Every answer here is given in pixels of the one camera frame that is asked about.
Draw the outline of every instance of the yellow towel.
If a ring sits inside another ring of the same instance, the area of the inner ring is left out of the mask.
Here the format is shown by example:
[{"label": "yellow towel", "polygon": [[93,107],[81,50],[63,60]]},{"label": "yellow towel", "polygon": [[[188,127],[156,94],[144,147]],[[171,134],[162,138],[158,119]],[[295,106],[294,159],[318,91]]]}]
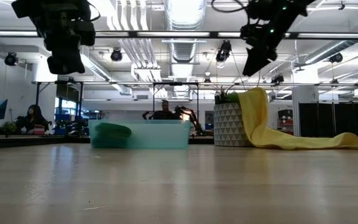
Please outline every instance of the yellow towel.
[{"label": "yellow towel", "polygon": [[281,149],[358,149],[358,137],[343,133],[335,138],[301,138],[267,127],[266,91],[253,88],[239,93],[247,137],[255,147]]}]

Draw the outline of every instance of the man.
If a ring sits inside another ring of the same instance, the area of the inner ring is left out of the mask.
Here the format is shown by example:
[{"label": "man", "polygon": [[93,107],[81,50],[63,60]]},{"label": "man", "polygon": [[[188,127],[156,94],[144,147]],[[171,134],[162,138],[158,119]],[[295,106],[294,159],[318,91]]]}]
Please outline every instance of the man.
[{"label": "man", "polygon": [[177,114],[169,111],[169,102],[167,100],[162,100],[162,111],[156,111],[153,114],[153,119],[180,119]]}]

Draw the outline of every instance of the white geometric planter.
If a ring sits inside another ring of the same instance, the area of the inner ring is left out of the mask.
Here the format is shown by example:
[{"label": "white geometric planter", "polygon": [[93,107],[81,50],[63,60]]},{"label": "white geometric planter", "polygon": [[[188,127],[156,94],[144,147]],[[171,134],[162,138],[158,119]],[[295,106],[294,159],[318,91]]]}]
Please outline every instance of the white geometric planter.
[{"label": "white geometric planter", "polygon": [[216,146],[252,146],[246,136],[238,103],[214,106],[214,141]]}]

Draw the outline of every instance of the green plant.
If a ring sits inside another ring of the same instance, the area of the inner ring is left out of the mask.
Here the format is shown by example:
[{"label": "green plant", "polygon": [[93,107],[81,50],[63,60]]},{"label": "green plant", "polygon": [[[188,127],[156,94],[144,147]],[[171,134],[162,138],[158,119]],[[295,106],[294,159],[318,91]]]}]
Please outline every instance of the green plant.
[{"label": "green plant", "polygon": [[233,91],[229,93],[230,89],[223,90],[223,87],[216,90],[215,92],[215,105],[220,105],[223,103],[240,103],[238,94]]},{"label": "green plant", "polygon": [[10,121],[6,121],[2,124],[1,130],[4,132],[5,135],[13,134],[16,131],[16,124]]}]

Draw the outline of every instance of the translucent plastic bin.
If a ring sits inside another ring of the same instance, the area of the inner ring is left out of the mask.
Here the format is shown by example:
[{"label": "translucent plastic bin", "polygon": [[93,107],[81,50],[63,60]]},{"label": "translucent plastic bin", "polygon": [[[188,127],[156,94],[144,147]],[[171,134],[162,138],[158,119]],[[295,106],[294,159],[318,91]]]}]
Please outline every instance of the translucent plastic bin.
[{"label": "translucent plastic bin", "polygon": [[[126,128],[100,128],[118,124]],[[185,149],[188,147],[190,122],[180,120],[89,120],[91,145],[95,148]]]}]

